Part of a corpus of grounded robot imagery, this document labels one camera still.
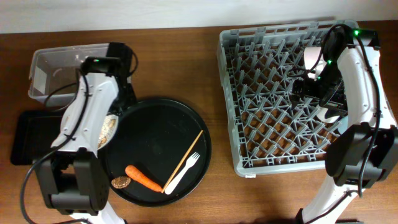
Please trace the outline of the white cup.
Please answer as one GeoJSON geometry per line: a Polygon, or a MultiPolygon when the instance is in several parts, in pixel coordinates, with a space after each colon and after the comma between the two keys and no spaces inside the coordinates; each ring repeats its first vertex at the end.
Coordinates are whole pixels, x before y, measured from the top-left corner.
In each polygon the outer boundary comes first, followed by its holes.
{"type": "Polygon", "coordinates": [[[333,110],[317,106],[319,108],[316,117],[324,123],[335,123],[336,121],[345,117],[345,115],[336,114],[333,110]]]}

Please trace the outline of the grey plate with food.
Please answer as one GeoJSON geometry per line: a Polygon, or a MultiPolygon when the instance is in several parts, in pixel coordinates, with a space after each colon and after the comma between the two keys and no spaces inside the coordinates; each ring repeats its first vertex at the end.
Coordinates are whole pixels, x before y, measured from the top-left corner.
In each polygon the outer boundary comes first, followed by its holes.
{"type": "Polygon", "coordinates": [[[98,139],[98,149],[101,149],[107,143],[110,142],[110,140],[113,138],[113,136],[116,133],[116,130],[118,128],[118,123],[119,123],[119,117],[110,114],[107,115],[104,119],[104,123],[101,127],[101,131],[99,134],[99,139],[98,139]]]}

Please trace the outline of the pink bowl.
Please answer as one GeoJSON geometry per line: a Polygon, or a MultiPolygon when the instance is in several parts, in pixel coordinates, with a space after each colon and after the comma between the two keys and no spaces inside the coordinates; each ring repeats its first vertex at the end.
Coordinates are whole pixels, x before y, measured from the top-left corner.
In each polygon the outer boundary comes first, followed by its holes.
{"type": "Polygon", "coordinates": [[[307,70],[311,69],[315,65],[315,71],[320,73],[326,62],[321,52],[321,47],[306,47],[304,50],[304,65],[307,70]]]}

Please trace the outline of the light blue cup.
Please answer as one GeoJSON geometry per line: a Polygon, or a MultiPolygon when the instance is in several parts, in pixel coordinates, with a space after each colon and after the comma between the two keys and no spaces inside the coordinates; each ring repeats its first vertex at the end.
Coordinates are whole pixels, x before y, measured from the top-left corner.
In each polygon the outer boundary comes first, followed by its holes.
{"type": "Polygon", "coordinates": [[[339,120],[340,125],[338,126],[338,133],[342,135],[348,129],[348,117],[341,118],[339,120]]]}

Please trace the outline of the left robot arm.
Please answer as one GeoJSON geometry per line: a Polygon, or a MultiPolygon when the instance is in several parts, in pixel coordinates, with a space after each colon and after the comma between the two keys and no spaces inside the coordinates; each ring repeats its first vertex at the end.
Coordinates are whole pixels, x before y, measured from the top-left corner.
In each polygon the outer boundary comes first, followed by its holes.
{"type": "Polygon", "coordinates": [[[97,158],[100,132],[109,114],[136,103],[129,77],[138,59],[126,44],[111,42],[104,57],[86,58],[78,68],[76,98],[65,110],[51,151],[34,162],[47,208],[76,223],[124,223],[108,201],[109,179],[97,158]]]}

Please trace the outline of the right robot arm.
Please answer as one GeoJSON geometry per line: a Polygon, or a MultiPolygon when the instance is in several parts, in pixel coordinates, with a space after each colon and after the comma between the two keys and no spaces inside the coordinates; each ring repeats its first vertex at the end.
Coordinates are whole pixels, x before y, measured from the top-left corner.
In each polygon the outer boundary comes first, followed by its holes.
{"type": "Polygon", "coordinates": [[[376,31],[335,24],[325,34],[315,67],[293,68],[291,102],[318,100],[325,118],[345,116],[347,128],[329,146],[326,178],[317,196],[300,209],[299,223],[335,223],[349,203],[385,180],[397,164],[397,122],[379,72],[376,31]]]}

